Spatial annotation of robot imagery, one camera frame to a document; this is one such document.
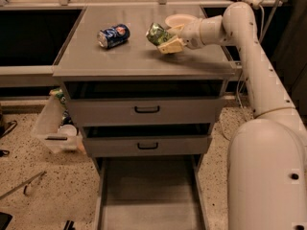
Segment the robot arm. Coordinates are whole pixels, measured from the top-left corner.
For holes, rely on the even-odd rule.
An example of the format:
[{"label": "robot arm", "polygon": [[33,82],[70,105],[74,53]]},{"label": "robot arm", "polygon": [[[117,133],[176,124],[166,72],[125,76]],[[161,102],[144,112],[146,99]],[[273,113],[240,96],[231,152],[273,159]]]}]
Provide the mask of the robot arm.
[{"label": "robot arm", "polygon": [[223,17],[196,19],[177,35],[191,49],[235,45],[241,58],[255,119],[229,145],[229,230],[307,229],[307,132],[258,41],[251,7],[234,3]]}]

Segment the black handle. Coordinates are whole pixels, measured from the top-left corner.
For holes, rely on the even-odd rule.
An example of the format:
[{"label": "black handle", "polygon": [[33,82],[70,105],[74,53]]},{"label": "black handle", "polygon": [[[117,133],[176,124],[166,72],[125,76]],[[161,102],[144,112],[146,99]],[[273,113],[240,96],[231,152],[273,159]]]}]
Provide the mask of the black handle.
[{"label": "black handle", "polygon": [[160,106],[157,105],[157,106],[152,106],[152,107],[138,107],[138,106],[135,106],[134,107],[134,111],[136,113],[141,113],[141,114],[144,114],[144,113],[157,113],[160,111]]},{"label": "black handle", "polygon": [[140,150],[156,150],[158,147],[159,147],[159,144],[157,142],[155,143],[149,143],[149,144],[141,144],[141,143],[138,143],[137,144],[137,147],[140,149]]}]

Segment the open drawer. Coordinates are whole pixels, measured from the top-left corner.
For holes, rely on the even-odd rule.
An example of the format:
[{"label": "open drawer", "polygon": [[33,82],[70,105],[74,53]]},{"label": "open drawer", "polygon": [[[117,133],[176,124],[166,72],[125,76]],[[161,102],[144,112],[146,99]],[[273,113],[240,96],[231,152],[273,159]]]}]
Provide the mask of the open drawer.
[{"label": "open drawer", "polygon": [[102,163],[94,229],[205,229],[193,156],[108,158]]}]

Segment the terrazzo floor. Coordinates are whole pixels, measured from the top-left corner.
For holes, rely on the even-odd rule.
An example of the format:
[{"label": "terrazzo floor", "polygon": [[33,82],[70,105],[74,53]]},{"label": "terrazzo floor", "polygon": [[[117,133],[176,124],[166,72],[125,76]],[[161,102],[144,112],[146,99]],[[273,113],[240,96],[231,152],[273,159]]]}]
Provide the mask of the terrazzo floor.
[{"label": "terrazzo floor", "polygon": [[[54,154],[31,136],[45,104],[46,101],[1,102],[6,120],[16,120],[18,126],[0,140],[0,149],[11,152],[8,157],[0,157],[0,196],[37,173],[46,171],[46,174],[28,186],[26,195],[24,188],[20,188],[0,200],[0,212],[13,216],[7,230],[61,230],[67,220],[75,221],[76,230],[93,229],[99,175],[82,152]],[[251,118],[248,107],[244,112]],[[231,137],[243,122],[243,110],[234,98],[227,98],[220,121],[214,125],[213,141],[199,173],[210,229],[227,229],[229,141],[225,137]]]}]

